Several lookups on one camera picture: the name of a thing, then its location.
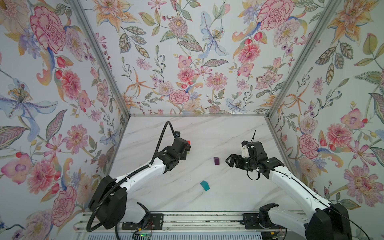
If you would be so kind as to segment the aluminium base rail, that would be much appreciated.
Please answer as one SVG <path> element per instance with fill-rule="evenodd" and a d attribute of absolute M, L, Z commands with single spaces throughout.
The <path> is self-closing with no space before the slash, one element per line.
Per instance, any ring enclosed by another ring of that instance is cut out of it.
<path fill-rule="evenodd" d="M 229 212 L 154 212 L 154 214 L 163 214 L 162 229 L 156 230 L 155 227 L 148 227 L 145 232 L 252 232 L 252 231 L 279 231 L 282 227 L 270 229 L 246 230 L 243 222 L 243 214 L 249 213 L 255 215 L 258 211 L 229 211 Z M 86 225 L 90 213 L 82 214 L 80 220 L 74 225 L 76 233 L 86 232 Z"/>

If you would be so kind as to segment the purple wood block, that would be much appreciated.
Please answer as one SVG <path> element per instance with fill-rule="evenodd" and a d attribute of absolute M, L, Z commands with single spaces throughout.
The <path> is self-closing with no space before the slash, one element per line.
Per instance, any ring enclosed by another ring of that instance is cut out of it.
<path fill-rule="evenodd" d="M 220 159 L 218 157 L 214 157 L 214 163 L 218 166 L 220 164 Z"/>

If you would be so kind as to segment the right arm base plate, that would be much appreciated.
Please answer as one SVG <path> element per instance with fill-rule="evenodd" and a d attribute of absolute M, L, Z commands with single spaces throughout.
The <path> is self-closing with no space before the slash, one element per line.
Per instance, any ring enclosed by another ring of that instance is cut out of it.
<path fill-rule="evenodd" d="M 274 224 L 260 224 L 259 213 L 244 213 L 243 219 L 240 221 L 245 226 L 246 230 L 285 230 L 286 228 Z"/>

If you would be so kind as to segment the teal wood block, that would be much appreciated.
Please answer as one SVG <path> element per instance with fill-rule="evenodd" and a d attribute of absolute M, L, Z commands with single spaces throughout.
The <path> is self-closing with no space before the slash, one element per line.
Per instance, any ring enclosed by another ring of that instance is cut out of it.
<path fill-rule="evenodd" d="M 206 182 L 206 181 L 201 181 L 201 182 L 200 182 L 200 185 L 202 186 L 202 188 L 203 188 L 204 191 L 206 191 L 206 192 L 210 189 L 210 186 L 209 186 L 208 182 Z"/>

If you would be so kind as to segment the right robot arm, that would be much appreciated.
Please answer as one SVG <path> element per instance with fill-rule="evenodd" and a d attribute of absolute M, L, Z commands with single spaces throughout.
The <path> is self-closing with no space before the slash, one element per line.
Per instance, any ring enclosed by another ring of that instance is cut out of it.
<path fill-rule="evenodd" d="M 243 141 L 240 155 L 231 154 L 226 163 L 231 168 L 257 172 L 295 201 L 304 215 L 293 213 L 270 203 L 260 207 L 258 215 L 244 222 L 263 229 L 283 227 L 307 240 L 351 240 L 352 230 L 348 210 L 333 204 L 304 185 L 277 158 L 269 158 L 261 142 Z"/>

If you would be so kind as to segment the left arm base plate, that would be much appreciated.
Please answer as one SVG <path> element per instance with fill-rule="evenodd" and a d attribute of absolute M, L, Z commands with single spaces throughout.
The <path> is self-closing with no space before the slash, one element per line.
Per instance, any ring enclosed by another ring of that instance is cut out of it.
<path fill-rule="evenodd" d="M 122 223 L 122 230 L 162 230 L 164 214 L 147 214 L 137 224 L 132 222 Z"/>

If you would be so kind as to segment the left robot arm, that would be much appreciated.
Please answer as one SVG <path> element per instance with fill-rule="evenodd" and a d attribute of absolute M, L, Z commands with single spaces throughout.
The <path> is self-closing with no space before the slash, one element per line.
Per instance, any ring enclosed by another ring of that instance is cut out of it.
<path fill-rule="evenodd" d="M 92 214 L 87 223 L 87 232 L 100 227 L 108 230 L 120 222 L 144 228 L 151 213 L 142 203 L 129 200 L 129 195 L 154 178 L 171 171 L 180 161 L 186 160 L 190 149 L 188 141 L 176 138 L 171 146 L 156 152 L 154 160 L 140 168 L 114 179 L 111 176 L 104 177 L 89 203 Z"/>

